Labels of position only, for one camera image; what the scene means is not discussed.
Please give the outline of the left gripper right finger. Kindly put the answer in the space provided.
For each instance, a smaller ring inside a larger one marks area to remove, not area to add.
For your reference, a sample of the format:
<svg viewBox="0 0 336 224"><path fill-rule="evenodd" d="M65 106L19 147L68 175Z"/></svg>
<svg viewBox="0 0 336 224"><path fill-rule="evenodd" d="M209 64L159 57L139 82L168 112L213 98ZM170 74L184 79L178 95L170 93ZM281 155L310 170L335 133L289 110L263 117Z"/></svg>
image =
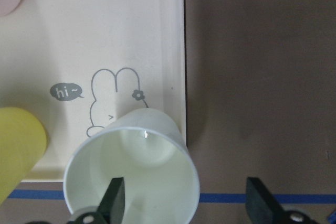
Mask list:
<svg viewBox="0 0 336 224"><path fill-rule="evenodd" d="M288 216L257 177L246 179L246 212L252 223L288 223Z"/></svg>

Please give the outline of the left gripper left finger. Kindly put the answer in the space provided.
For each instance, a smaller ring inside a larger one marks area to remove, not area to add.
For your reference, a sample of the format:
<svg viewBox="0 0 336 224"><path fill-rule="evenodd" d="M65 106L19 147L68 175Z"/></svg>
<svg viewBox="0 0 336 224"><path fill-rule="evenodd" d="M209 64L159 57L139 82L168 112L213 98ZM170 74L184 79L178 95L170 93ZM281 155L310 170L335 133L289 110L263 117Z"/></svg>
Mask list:
<svg viewBox="0 0 336 224"><path fill-rule="evenodd" d="M125 184L123 177L113 178L97 208L106 223L122 223L125 211Z"/></svg>

